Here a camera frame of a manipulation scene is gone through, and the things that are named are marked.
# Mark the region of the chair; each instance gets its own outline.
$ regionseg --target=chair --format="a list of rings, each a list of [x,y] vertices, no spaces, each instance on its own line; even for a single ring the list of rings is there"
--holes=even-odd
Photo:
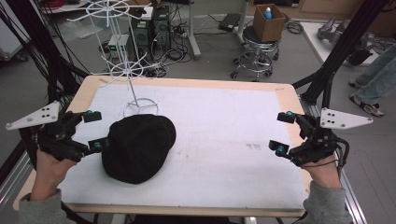
[[[233,60],[233,64],[236,64],[237,67],[231,73],[231,78],[235,79],[237,77],[238,70],[241,67],[257,74],[256,79],[253,80],[254,82],[259,82],[261,73],[264,73],[266,77],[270,77],[273,74],[273,66],[272,60],[267,53],[276,50],[273,59],[277,60],[280,40],[262,42],[256,35],[253,26],[248,26],[244,29],[242,38],[249,45],[249,48],[239,58]]]

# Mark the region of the wrist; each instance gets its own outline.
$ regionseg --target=wrist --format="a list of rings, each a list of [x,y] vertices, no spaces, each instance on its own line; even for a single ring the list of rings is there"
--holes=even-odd
[[[312,180],[319,186],[327,189],[340,189],[341,182],[338,175],[322,174],[322,175],[311,175]]]
[[[36,202],[46,200],[49,197],[55,195],[56,192],[57,186],[36,179],[32,188],[32,193],[30,195],[30,201]]]

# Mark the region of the white paper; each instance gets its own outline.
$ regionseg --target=white paper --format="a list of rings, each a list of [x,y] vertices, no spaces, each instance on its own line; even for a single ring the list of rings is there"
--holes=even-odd
[[[177,140],[163,168],[140,185],[108,177],[101,155],[82,161],[62,183],[66,203],[302,209],[299,168],[268,148],[290,144],[276,94],[269,91],[134,86],[138,98],[159,104]],[[99,88],[90,110],[102,120],[81,123],[75,140],[106,137],[133,96],[126,85]]]

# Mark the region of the sleeve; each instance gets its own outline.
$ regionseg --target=sleeve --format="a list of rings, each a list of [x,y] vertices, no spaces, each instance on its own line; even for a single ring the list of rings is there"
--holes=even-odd
[[[25,195],[20,201],[18,224],[76,224],[67,219],[65,211],[61,208],[62,192],[39,202],[29,202],[30,194]]]
[[[307,216],[295,224],[350,224],[346,210],[345,189],[327,189],[311,182],[309,197],[304,201]]]

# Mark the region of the black cap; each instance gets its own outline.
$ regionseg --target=black cap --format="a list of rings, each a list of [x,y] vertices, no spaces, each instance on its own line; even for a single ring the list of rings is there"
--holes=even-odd
[[[106,173],[122,182],[140,184],[163,167],[176,141],[175,125],[164,116],[133,115],[113,123],[102,151]]]

